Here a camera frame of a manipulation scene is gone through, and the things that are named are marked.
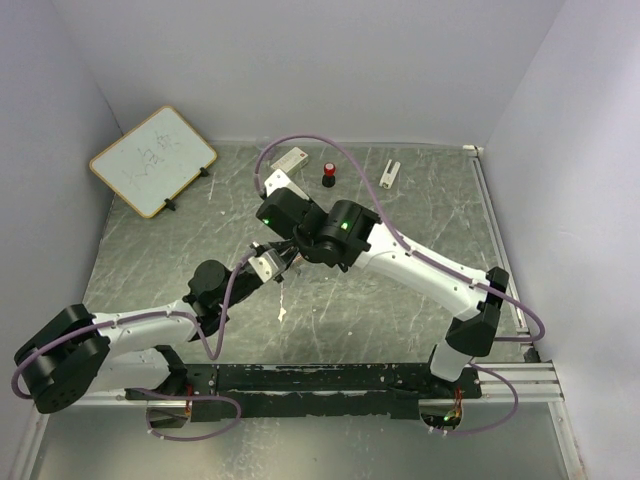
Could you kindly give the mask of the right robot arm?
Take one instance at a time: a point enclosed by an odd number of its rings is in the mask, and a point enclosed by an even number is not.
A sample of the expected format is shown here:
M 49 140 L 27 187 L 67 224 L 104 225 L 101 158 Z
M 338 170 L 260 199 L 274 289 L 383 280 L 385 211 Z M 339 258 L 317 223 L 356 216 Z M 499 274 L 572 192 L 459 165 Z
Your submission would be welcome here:
M 455 390 L 472 359 L 487 356 L 496 337 L 509 274 L 465 267 L 408 239 L 403 248 L 380 216 L 350 201 L 324 211 L 297 186 L 270 182 L 256 217 L 304 260 L 346 272 L 379 273 L 436 301 L 452 314 L 424 374 L 426 390 L 443 398 Z

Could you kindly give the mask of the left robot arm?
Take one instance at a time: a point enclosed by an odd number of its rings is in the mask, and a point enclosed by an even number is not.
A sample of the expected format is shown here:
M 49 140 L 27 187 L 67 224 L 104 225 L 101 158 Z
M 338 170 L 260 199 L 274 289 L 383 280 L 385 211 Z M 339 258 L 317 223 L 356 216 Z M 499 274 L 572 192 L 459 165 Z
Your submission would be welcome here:
M 221 353 L 228 311 L 262 285 L 280 280 L 298 249 L 290 241 L 254 245 L 232 269 L 218 260 L 198 265 L 189 291 L 169 304 L 124 313 L 92 313 L 84 304 L 62 309 L 14 355 L 13 393 L 55 413 L 91 393 L 147 389 L 181 395 L 186 368 L 174 346 L 201 341 L 210 359 Z

